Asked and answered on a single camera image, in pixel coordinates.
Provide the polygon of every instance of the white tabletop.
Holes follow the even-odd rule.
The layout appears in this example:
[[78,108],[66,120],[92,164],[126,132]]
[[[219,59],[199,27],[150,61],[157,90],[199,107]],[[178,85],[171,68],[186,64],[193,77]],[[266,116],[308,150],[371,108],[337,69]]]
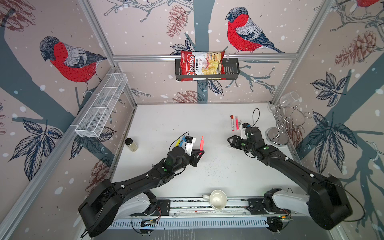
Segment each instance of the white tabletop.
[[[265,139],[265,131],[275,126],[267,104],[162,104],[139,105],[126,136],[138,145],[131,152],[124,145],[112,182],[133,178],[151,169],[152,164],[167,157],[170,144],[184,132],[196,138],[194,148],[200,147],[204,136],[204,155],[196,168],[186,170],[167,184],[153,189],[157,197],[201,197],[215,189],[229,197],[263,196],[274,187],[292,188],[295,193],[304,191],[279,171],[266,166],[244,152],[228,147],[227,138],[241,135],[232,132],[230,115],[252,124],[252,111],[260,109],[258,126]],[[288,147],[280,150],[292,158]]]

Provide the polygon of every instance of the red breast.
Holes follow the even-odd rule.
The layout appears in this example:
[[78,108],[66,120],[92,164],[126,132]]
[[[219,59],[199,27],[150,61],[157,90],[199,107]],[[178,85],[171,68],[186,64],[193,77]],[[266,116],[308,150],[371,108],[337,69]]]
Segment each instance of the red breast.
[[241,38],[237,32],[236,28],[244,26],[248,21],[249,16],[242,14],[238,16],[233,23],[228,22],[228,40],[239,51],[250,51],[253,52],[255,49],[261,47],[261,44],[252,43]]
[[357,4],[359,7],[369,7],[374,3],[377,3],[379,0],[357,0]]
[[92,63],[82,68],[71,68],[64,64],[68,57],[65,45],[59,42],[53,48],[56,60],[51,63],[68,80],[73,82],[87,82],[96,73],[96,63]]

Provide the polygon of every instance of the bag of chips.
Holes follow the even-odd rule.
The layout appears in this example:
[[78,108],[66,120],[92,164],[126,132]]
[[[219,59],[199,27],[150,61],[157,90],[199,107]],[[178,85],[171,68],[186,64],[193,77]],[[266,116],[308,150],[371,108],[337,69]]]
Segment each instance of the bag of chips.
[[[222,52],[191,52],[181,51],[181,75],[214,75],[225,74],[222,65]],[[205,80],[205,78],[183,78],[181,81]]]

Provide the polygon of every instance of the jar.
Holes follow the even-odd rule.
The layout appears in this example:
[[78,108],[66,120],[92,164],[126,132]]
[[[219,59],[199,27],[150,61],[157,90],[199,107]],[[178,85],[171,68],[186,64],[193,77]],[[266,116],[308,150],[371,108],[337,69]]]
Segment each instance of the jar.
[[125,139],[125,144],[129,147],[132,152],[135,152],[138,149],[136,143],[132,140],[132,138]]

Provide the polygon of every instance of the gray floor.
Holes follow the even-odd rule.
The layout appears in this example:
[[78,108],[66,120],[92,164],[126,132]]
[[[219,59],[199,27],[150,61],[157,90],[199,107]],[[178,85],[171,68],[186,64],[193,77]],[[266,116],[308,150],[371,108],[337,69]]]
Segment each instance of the gray floor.
[[150,236],[142,236],[132,229],[106,230],[94,240],[328,240],[332,239],[327,230],[317,226],[308,217],[295,217],[281,234],[271,233],[266,228],[212,228],[160,230],[157,229]]

